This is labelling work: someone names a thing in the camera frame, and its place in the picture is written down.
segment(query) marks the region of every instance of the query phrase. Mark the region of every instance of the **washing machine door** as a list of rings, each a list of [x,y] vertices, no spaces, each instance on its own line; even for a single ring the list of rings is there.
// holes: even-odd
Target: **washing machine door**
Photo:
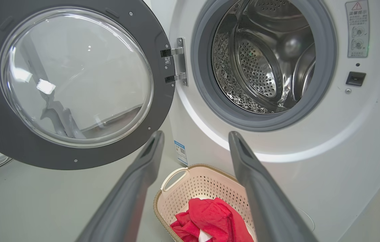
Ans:
[[[172,103],[169,46],[142,0],[0,0],[0,153],[75,170],[137,150]]]

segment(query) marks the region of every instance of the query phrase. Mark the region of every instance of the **door hinge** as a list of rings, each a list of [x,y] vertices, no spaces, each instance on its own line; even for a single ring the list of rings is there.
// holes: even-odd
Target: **door hinge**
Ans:
[[[187,63],[185,61],[185,39],[178,38],[176,40],[176,49],[162,50],[162,57],[167,58],[174,55],[175,75],[167,77],[166,82],[180,81],[184,86],[188,86],[187,80]]]

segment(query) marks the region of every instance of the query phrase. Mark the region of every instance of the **laundry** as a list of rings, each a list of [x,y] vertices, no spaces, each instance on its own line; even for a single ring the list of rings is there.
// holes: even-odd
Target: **laundry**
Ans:
[[[170,227],[184,242],[253,242],[239,213],[219,198],[190,199],[175,217]]]

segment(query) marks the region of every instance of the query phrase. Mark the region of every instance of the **floor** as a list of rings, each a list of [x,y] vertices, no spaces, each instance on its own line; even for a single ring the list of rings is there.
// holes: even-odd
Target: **floor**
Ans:
[[[162,163],[148,189],[138,242],[173,242],[154,215],[153,199],[165,177],[182,165],[176,161],[169,118],[161,130]],[[74,241],[137,154],[88,170],[47,170],[18,161],[0,168],[0,241]],[[380,241],[380,190],[340,240],[363,241]]]

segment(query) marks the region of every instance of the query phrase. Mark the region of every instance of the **plastic basket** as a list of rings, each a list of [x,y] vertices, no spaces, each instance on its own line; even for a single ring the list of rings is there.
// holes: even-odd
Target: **plastic basket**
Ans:
[[[166,188],[166,184],[181,171],[185,172],[184,175]],[[172,172],[154,198],[154,213],[173,239],[182,242],[170,228],[170,224],[176,221],[175,214],[187,211],[188,201],[192,198],[216,197],[227,202],[242,216],[248,232],[257,242],[245,188],[233,176],[209,165],[196,164]]]

